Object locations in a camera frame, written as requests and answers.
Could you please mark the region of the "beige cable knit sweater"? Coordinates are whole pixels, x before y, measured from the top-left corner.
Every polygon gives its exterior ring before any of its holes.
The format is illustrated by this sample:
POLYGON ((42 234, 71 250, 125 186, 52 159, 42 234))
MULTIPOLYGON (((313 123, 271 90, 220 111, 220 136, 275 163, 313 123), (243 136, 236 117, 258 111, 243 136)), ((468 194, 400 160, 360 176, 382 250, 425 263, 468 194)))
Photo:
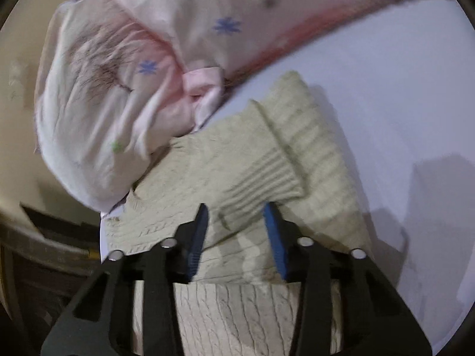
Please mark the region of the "beige cable knit sweater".
POLYGON ((180 137, 105 220, 109 248, 144 252, 209 210, 200 266, 175 298, 186 355, 286 355, 299 288, 275 269, 262 209, 325 247, 370 250, 353 182, 322 112, 290 71, 261 101, 180 137))

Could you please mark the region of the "lavender bed sheet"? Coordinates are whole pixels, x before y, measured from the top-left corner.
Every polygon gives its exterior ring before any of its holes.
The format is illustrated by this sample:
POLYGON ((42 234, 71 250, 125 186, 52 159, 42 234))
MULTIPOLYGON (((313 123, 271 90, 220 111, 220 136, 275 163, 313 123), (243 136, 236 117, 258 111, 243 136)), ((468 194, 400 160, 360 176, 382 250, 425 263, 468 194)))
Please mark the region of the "lavender bed sheet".
POLYGON ((376 261, 434 354, 474 303, 474 29, 454 0, 387 8, 246 82, 215 113, 258 99, 287 69, 309 84, 345 156, 376 261))

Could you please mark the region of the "pink floral duvet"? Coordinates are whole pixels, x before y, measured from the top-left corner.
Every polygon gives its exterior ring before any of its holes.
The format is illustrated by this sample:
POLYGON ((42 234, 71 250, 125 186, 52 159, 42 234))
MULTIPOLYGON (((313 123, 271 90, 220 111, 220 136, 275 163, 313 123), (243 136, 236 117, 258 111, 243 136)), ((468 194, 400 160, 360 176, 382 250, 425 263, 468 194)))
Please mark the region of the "pink floral duvet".
POLYGON ((43 161, 106 213, 227 87, 325 31, 407 0, 68 0, 35 85, 43 161))

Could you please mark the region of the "dark wall television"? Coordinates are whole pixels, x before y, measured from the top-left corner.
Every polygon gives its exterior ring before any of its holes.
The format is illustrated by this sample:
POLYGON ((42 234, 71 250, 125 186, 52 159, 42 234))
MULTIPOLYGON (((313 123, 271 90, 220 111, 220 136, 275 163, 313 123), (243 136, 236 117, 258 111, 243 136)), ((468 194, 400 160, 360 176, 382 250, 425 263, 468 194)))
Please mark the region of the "dark wall television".
POLYGON ((61 244, 82 249, 99 250, 100 228, 86 222, 81 224, 58 219, 49 214, 43 214, 34 208, 20 204, 31 223, 46 238, 61 244))

